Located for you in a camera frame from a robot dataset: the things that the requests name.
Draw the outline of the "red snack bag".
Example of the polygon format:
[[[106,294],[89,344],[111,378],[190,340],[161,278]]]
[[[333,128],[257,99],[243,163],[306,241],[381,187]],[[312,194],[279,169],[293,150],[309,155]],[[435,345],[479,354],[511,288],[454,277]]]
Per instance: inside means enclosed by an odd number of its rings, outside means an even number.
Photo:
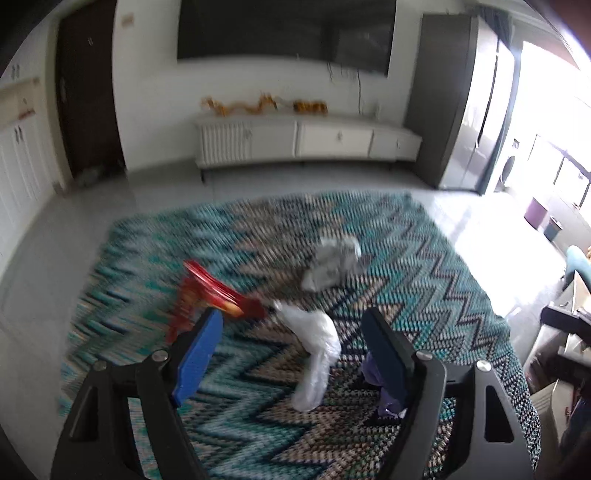
[[[191,329],[197,308],[215,308],[232,319],[264,319],[266,307],[259,299],[245,296],[214,278],[195,260],[183,262],[185,274],[179,286],[166,342]]]

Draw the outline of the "white clear plastic bag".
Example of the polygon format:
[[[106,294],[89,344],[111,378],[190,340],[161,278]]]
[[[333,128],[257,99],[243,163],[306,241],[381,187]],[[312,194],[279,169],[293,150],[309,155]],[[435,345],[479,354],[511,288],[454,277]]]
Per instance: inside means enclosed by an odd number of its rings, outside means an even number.
[[[298,412],[311,412],[322,404],[329,373],[342,353],[337,328],[332,318],[321,310],[305,311],[280,301],[274,301],[273,308],[280,323],[294,333],[310,355],[291,397],[291,406]]]

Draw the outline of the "silver grey foil wrapper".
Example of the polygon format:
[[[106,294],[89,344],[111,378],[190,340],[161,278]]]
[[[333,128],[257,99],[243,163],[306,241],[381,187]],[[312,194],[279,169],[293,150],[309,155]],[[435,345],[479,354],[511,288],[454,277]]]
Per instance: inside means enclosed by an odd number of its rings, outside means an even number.
[[[358,239],[322,237],[315,258],[301,280],[301,289],[318,293],[338,286],[362,269],[362,249]]]

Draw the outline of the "zigzag teal patterned rug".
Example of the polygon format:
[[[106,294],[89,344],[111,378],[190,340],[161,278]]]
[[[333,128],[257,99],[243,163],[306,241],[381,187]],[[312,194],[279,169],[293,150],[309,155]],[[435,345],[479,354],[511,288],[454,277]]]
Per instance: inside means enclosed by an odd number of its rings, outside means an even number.
[[[508,323],[423,206],[335,192],[203,204],[114,223],[79,298],[62,366],[67,413],[92,362],[124,365],[164,343],[184,261],[269,300],[223,331],[181,409],[217,479],[372,479],[398,424],[361,372],[363,311],[414,346],[492,364],[533,460],[541,426]]]

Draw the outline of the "white washing machine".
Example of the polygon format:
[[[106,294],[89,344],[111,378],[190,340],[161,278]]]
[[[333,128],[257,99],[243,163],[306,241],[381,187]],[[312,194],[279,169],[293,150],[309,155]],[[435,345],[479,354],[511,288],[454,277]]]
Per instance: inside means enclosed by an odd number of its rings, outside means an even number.
[[[506,182],[509,179],[516,162],[516,156],[511,155],[501,163],[501,169],[497,176],[494,192],[501,192],[506,190]]]

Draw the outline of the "teal small bin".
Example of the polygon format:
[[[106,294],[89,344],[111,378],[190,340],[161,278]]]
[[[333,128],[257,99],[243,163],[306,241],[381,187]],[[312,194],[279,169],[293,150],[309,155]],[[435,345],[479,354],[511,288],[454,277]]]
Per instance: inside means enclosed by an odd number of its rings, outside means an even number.
[[[550,217],[544,229],[544,236],[549,242],[554,242],[558,234],[563,230],[561,222],[555,217]]]

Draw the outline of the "grey door mat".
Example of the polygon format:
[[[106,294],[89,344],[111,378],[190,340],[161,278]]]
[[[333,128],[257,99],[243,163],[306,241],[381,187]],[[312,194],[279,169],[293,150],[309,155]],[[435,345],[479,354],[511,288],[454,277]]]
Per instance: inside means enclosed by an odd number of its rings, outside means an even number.
[[[105,176],[105,169],[102,166],[84,169],[74,179],[78,189],[90,188],[100,182]]]

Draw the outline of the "white low TV cabinet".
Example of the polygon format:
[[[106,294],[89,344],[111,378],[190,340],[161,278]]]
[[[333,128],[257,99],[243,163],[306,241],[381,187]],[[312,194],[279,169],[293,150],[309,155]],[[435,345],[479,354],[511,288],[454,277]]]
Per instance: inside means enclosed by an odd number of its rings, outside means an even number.
[[[414,162],[422,138],[368,117],[304,114],[201,116],[195,121],[200,172],[277,162]]]

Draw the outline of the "golden tiger figurine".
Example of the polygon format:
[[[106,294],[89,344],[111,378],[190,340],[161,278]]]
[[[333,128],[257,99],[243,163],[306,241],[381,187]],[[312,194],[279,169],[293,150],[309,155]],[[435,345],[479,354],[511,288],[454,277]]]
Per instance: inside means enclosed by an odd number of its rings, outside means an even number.
[[[328,105],[322,101],[294,100],[294,113],[326,115],[329,113]]]

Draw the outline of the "grey double-door refrigerator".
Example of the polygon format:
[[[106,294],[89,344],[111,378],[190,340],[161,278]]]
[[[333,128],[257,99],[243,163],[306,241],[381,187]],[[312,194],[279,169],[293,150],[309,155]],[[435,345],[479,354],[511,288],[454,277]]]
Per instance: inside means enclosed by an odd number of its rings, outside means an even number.
[[[509,107],[515,59],[475,14],[426,14],[405,126],[422,138],[414,171],[439,190],[483,194]]]

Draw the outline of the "dark brown entrance door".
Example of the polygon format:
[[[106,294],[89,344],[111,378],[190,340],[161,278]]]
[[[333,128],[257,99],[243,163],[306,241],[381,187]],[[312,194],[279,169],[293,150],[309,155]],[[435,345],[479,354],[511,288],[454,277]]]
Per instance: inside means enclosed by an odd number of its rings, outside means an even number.
[[[55,89],[59,124],[72,177],[102,166],[122,173],[112,83],[115,1],[91,2],[60,21]]]

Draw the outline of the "golden dragon figurine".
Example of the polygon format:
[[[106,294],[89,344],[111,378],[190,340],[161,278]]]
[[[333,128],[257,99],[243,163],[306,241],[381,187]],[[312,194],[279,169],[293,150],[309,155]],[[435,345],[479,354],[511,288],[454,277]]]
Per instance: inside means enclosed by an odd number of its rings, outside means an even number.
[[[200,106],[211,110],[217,116],[228,117],[240,112],[249,115],[260,115],[263,114],[267,108],[273,108],[274,111],[277,111],[280,107],[291,108],[293,107],[293,103],[285,101],[280,97],[263,93],[259,96],[256,103],[247,103],[244,101],[223,103],[214,100],[212,97],[204,97],[201,99]]]

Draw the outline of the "white wall cupboard unit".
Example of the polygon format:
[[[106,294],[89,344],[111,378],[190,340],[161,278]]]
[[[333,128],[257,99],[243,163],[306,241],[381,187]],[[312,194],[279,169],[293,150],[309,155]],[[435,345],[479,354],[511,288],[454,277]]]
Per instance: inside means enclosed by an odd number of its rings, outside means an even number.
[[[8,261],[54,193],[39,77],[12,61],[1,77],[1,260]]]

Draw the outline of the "large black wall television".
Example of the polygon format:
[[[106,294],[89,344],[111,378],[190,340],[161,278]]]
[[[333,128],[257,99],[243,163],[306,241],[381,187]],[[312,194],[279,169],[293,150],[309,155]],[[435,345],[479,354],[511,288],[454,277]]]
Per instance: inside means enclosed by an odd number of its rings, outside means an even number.
[[[177,58],[273,56],[386,76],[396,9],[395,1],[183,1]]]

